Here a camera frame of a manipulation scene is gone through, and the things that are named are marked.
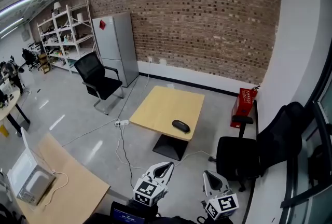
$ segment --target red fire extinguisher box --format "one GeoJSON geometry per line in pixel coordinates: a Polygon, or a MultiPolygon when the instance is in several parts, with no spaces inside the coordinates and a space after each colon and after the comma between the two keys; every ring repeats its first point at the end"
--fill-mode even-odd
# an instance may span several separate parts
{"type": "Polygon", "coordinates": [[[235,101],[232,110],[231,121],[230,121],[231,127],[240,128],[240,123],[233,122],[232,116],[233,115],[247,116],[253,107],[254,98],[256,94],[257,90],[240,89],[240,93],[237,97],[237,100],[235,101]]]}

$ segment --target screen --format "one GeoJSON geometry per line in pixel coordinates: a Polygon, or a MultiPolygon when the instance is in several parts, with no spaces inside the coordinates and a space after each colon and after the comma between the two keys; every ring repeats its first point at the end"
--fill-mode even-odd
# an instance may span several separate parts
{"type": "Polygon", "coordinates": [[[121,222],[130,223],[130,224],[144,224],[144,218],[140,218],[126,212],[122,212],[118,209],[114,209],[113,218],[121,222]]]}

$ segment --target wooden desk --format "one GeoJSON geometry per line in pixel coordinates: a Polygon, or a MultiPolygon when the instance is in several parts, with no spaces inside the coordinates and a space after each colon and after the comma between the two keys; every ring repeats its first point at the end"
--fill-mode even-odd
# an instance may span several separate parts
{"type": "Polygon", "coordinates": [[[130,122],[161,133],[154,151],[181,160],[195,131],[203,101],[202,94],[155,86],[132,115],[130,122]],[[186,123],[190,132],[185,134],[173,127],[173,120],[186,123]]]}
{"type": "Polygon", "coordinates": [[[109,185],[78,163],[50,133],[39,142],[38,151],[51,169],[66,173],[69,182],[55,192],[49,205],[43,207],[53,190],[67,181],[65,175],[56,174],[56,180],[34,211],[16,199],[26,219],[30,224],[82,224],[101,202],[109,185]]]}
{"type": "Polygon", "coordinates": [[[17,101],[20,98],[20,91],[16,90],[13,93],[14,98],[12,100],[9,100],[8,96],[8,106],[4,106],[2,109],[0,109],[0,121],[5,119],[7,117],[8,121],[12,124],[12,126],[15,127],[17,130],[17,135],[19,137],[22,136],[21,134],[21,126],[16,122],[16,120],[13,118],[13,116],[10,114],[11,110],[16,106],[17,110],[20,112],[20,114],[23,116],[23,118],[27,121],[27,123],[30,124],[30,120],[25,116],[19,105],[17,105],[17,101]]]}

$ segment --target refrigerator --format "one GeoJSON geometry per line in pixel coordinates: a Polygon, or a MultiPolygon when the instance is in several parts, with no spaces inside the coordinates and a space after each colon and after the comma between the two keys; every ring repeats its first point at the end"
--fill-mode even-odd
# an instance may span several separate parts
{"type": "MultiPolygon", "coordinates": [[[[139,75],[130,13],[93,19],[92,23],[102,64],[118,69],[122,86],[129,86],[139,75]]],[[[111,70],[105,76],[117,78],[111,70]]]]}

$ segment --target yellow object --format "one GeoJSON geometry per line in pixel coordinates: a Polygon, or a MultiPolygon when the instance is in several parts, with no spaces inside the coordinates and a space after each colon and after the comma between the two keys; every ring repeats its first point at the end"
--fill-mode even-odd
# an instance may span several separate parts
{"type": "Polygon", "coordinates": [[[155,86],[130,118],[130,122],[184,141],[190,141],[196,128],[204,95],[155,86]],[[190,127],[189,133],[172,126],[180,120],[190,127]]]}
{"type": "Polygon", "coordinates": [[[1,132],[5,137],[8,137],[8,136],[9,136],[8,130],[5,128],[5,126],[4,126],[3,124],[0,125],[0,132],[1,132]]]}

